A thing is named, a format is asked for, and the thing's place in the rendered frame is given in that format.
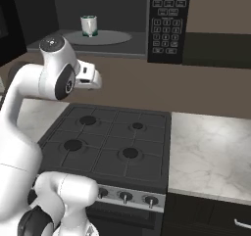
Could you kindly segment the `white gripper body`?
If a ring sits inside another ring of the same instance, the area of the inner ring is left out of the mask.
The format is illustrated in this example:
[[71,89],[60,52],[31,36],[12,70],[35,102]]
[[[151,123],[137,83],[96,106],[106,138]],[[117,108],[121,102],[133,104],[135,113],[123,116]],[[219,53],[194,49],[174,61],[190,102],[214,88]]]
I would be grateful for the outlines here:
[[98,70],[83,68],[75,78],[75,87],[83,89],[100,89],[102,77]]

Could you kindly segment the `white cup of tea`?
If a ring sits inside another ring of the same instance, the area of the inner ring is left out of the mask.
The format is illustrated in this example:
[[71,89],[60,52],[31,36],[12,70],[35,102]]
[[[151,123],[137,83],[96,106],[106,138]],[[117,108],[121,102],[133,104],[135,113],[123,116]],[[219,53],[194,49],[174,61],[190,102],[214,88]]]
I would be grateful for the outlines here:
[[98,35],[96,16],[82,16],[80,22],[83,36],[93,37]]

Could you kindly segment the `grey microwave turntable plate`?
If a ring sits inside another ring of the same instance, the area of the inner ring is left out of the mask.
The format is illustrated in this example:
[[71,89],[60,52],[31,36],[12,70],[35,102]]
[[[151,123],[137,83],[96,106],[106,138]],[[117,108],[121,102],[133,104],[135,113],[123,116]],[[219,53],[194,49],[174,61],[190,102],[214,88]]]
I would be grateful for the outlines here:
[[131,40],[131,35],[125,32],[113,30],[99,30],[97,36],[83,36],[82,31],[73,31],[65,34],[66,39],[74,45],[113,45]]

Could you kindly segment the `black gas hob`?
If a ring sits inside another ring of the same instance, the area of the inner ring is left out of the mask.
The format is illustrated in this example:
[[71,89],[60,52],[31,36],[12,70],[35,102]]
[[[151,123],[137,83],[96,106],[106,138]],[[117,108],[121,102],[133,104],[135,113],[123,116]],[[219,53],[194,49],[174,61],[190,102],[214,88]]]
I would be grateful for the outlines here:
[[99,184],[164,194],[169,179],[168,112],[70,104],[39,140],[40,172],[88,176]]

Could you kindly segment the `black microwave oven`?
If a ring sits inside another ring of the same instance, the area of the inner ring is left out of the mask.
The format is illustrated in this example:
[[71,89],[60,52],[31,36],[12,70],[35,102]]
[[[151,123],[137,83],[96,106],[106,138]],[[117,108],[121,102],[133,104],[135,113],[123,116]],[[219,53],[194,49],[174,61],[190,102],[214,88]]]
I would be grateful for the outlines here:
[[131,35],[113,45],[73,45],[80,54],[142,58],[150,63],[180,64],[190,0],[54,0],[56,34],[81,30],[82,16],[96,16],[99,30]]

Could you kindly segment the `black microwave door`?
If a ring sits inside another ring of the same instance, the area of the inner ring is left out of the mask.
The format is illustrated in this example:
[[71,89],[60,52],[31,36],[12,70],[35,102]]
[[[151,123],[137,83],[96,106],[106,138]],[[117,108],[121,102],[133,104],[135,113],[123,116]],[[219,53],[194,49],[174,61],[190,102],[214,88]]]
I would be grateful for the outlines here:
[[15,0],[0,0],[0,67],[26,52]]

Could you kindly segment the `black oven with silver panel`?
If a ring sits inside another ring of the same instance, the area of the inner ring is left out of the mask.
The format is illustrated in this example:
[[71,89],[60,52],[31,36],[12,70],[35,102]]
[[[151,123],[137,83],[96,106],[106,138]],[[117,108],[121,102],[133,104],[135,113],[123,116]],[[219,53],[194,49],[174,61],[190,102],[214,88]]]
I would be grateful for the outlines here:
[[[151,193],[99,185],[108,190],[108,195],[86,209],[101,236],[161,236],[166,196]],[[128,192],[132,199],[124,204],[121,192]],[[144,202],[146,196],[154,196],[159,203],[152,209]]]

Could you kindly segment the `dark cupboard door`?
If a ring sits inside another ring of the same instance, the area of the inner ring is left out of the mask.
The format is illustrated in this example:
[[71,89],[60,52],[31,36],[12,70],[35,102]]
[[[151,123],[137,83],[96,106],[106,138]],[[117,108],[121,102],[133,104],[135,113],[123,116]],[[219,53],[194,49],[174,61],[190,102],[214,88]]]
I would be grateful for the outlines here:
[[208,223],[213,207],[209,199],[168,193],[162,236],[212,236]]

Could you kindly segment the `dark drawer front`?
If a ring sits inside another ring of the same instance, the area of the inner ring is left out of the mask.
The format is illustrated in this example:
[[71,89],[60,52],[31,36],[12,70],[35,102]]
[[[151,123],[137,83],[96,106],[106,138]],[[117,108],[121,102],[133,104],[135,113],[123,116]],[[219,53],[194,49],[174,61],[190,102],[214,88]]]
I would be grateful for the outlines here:
[[251,229],[234,223],[237,220],[251,225],[251,207],[229,202],[215,202],[209,224],[232,236],[251,236]]

